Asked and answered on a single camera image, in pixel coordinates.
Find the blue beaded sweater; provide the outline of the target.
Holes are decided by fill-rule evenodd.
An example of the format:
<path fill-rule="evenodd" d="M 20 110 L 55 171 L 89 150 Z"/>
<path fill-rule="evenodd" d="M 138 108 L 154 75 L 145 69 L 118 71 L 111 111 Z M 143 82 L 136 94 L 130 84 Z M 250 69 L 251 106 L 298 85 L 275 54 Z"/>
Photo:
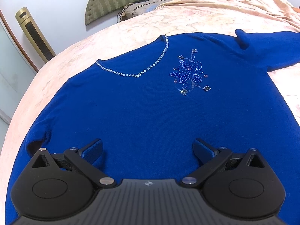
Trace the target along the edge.
<path fill-rule="evenodd" d="M 280 217 L 299 224 L 299 124 L 269 72 L 299 62 L 299 34 L 177 34 L 70 78 L 24 138 L 11 188 L 41 147 L 61 153 L 101 139 L 93 165 L 116 181 L 180 180 L 199 167 L 200 138 L 257 148 L 286 191 Z"/>

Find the pink floral bed sheet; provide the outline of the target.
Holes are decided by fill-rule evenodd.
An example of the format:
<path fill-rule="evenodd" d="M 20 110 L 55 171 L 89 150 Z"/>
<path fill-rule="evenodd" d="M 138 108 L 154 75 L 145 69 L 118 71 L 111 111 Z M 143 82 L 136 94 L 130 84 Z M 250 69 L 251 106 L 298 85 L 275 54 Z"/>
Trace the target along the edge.
<path fill-rule="evenodd" d="M 33 121 L 61 86 L 97 59 L 110 59 L 146 45 L 161 34 L 204 32 L 232 35 L 236 29 L 262 32 L 252 22 L 242 28 L 224 19 L 209 18 L 209 12 L 163 7 L 112 25 L 78 42 L 40 69 L 21 99 L 8 128 L 1 151 L 1 187 L 8 186 L 20 145 Z"/>

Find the gold tower fan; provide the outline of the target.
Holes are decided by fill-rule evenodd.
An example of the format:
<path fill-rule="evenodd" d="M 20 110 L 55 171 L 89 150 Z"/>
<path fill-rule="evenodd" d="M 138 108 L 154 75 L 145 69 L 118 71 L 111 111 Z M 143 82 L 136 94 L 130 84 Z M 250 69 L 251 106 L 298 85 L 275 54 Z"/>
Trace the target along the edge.
<path fill-rule="evenodd" d="M 47 63 L 56 56 L 56 53 L 42 34 L 27 7 L 16 12 L 15 18 L 25 36 L 36 50 L 41 59 Z"/>

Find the patterned beige pillow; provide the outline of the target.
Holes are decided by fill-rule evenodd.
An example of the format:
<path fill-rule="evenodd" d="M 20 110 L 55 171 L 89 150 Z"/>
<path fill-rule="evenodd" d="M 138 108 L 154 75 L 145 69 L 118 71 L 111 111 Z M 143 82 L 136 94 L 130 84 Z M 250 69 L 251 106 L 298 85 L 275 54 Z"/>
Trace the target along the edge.
<path fill-rule="evenodd" d="M 129 3 L 118 13 L 117 23 L 153 11 L 159 5 L 170 1 L 172 0 L 142 0 L 135 3 Z"/>

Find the orange blanket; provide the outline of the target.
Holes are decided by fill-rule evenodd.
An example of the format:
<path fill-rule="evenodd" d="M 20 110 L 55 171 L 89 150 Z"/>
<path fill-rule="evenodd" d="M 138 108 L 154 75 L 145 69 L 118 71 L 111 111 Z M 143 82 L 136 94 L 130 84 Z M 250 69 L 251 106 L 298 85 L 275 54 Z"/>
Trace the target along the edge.
<path fill-rule="evenodd" d="M 299 9 L 287 0 L 173 0 L 161 6 L 209 12 L 209 18 L 224 19 L 239 28 L 253 22 L 267 33 L 299 32 Z"/>

